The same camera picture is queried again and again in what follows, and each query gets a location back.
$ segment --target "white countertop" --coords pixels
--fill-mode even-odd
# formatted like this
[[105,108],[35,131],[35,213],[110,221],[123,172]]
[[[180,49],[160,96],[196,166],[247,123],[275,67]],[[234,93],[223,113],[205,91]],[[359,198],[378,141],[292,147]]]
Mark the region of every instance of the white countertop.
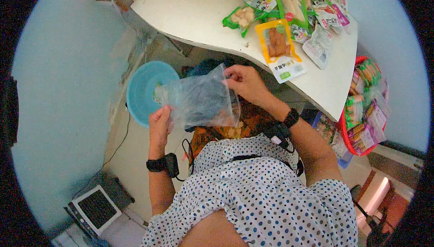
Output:
[[[222,20],[243,0],[135,0],[132,9],[159,32],[198,47],[242,56],[263,69],[267,66],[254,27],[245,38]],[[338,121],[348,95],[357,48],[357,23],[350,16],[352,33],[335,37],[329,65],[320,70],[295,43],[308,72],[286,82],[331,120]]]

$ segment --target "light blue wall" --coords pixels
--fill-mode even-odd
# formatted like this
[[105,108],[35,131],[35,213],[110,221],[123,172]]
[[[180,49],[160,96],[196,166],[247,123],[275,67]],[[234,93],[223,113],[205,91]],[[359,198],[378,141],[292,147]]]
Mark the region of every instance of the light blue wall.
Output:
[[430,98],[425,64],[398,0],[348,0],[359,25],[359,54],[377,61],[390,87],[388,140],[426,152]]
[[125,26],[110,5],[39,0],[19,40],[14,163],[37,221],[51,231],[65,220],[73,194],[101,167],[108,105],[125,59],[110,59]]

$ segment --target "red plastic basket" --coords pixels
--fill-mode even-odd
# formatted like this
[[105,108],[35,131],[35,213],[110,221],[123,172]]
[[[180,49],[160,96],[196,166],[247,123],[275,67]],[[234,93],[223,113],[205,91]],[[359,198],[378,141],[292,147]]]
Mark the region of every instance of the red plastic basket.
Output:
[[[367,59],[369,59],[369,58],[364,57],[364,56],[358,56],[355,58],[355,65],[358,65],[359,63],[362,63]],[[350,138],[348,137],[347,125],[345,123],[345,108],[342,110],[341,118],[339,119],[339,122],[338,122],[338,128],[341,131],[342,138],[344,140],[345,146],[347,147],[348,151],[350,151],[350,153],[352,153],[352,154],[359,155],[354,150],[354,147],[351,145]],[[364,155],[371,153],[372,150],[376,146],[377,146],[377,144],[374,144],[373,146],[369,147],[366,151],[361,153],[360,156],[364,156]]]

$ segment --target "black wristwatch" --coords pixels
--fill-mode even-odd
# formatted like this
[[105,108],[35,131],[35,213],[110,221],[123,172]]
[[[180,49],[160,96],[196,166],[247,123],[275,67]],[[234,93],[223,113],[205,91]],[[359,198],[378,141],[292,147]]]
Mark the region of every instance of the black wristwatch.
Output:
[[169,153],[160,159],[148,160],[146,168],[150,172],[166,171],[171,178],[175,178],[179,174],[178,161],[174,153]]
[[290,129],[298,122],[299,117],[300,115],[298,114],[297,110],[291,109],[283,123],[288,127],[288,129]]

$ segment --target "polka dot shirt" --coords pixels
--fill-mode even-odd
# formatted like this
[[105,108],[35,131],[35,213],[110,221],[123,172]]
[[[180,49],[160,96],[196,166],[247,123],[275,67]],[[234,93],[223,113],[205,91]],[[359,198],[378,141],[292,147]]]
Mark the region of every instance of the polka dot shirt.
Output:
[[[263,157],[229,162],[252,154]],[[220,209],[249,246],[357,246],[348,187],[339,180],[306,187],[282,161],[295,169],[298,156],[263,135],[208,143],[172,205],[151,218],[142,246],[177,246]]]

